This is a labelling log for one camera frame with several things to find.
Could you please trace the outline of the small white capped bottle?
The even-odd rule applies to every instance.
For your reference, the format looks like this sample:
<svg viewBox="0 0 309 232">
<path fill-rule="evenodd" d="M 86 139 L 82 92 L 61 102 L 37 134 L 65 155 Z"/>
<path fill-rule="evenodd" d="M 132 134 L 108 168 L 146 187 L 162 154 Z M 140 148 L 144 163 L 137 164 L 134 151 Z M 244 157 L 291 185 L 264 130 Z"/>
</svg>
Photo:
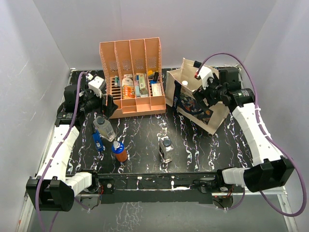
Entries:
<svg viewBox="0 0 309 232">
<path fill-rule="evenodd" d="M 188 82 L 187 81 L 182 81 L 182 85 L 186 87 L 186 86 L 188 86 Z"/>
</svg>

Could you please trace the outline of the tall clear square bottle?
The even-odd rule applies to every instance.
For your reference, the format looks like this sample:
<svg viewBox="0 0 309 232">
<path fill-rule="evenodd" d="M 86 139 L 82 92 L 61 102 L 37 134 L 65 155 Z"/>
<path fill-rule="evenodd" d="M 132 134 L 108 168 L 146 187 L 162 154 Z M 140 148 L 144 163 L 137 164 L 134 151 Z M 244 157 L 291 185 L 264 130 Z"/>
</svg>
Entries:
<svg viewBox="0 0 309 232">
<path fill-rule="evenodd" d="M 116 135 L 109 120 L 102 116 L 98 116 L 93 123 L 100 135 L 102 135 L 107 141 L 112 142 L 115 139 Z"/>
</svg>

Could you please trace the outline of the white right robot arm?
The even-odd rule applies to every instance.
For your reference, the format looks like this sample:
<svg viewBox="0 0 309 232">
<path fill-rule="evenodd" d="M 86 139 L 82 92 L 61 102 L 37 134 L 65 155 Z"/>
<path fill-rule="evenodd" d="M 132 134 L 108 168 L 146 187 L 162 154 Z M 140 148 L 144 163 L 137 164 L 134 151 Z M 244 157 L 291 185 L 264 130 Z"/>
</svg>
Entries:
<svg viewBox="0 0 309 232">
<path fill-rule="evenodd" d="M 195 75 L 202 85 L 193 92 L 203 110 L 222 102 L 240 125 L 250 147 L 253 166 L 251 168 L 226 168 L 219 170 L 215 186 L 219 191 L 228 191 L 232 185 L 247 187 L 251 192 L 282 187 L 294 171 L 292 163 L 283 156 L 264 135 L 256 119 L 254 92 L 242 88 L 239 72 L 235 67 L 221 68 L 213 72 L 203 66 Z"/>
</svg>

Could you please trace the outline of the small clear glass bottle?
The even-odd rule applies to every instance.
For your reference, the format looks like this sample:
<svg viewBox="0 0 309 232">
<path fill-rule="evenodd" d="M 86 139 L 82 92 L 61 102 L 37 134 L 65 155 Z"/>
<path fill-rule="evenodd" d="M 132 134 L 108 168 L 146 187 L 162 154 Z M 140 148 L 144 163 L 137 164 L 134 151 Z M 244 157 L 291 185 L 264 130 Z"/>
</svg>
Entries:
<svg viewBox="0 0 309 232">
<path fill-rule="evenodd" d="M 172 161 L 174 146 L 169 136 L 164 136 L 159 139 L 159 154 L 162 162 L 167 164 Z"/>
</svg>

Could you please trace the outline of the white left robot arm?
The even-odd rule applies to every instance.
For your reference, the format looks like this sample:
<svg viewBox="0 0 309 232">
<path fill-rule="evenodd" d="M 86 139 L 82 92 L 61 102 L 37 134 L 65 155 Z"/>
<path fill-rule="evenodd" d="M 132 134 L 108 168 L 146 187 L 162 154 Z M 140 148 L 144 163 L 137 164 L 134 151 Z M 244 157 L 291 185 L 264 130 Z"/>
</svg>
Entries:
<svg viewBox="0 0 309 232">
<path fill-rule="evenodd" d="M 77 85 L 65 88 L 65 101 L 57 113 L 54 134 L 48 155 L 37 173 L 26 184 L 28 193 L 37 211 L 71 210 L 77 195 L 83 191 L 98 192 L 100 181 L 92 170 L 78 171 L 67 178 L 69 158 L 77 140 L 83 116 L 100 109 L 104 119 L 113 115 L 118 105 L 113 96 L 96 96 L 94 90 L 79 90 Z"/>
</svg>

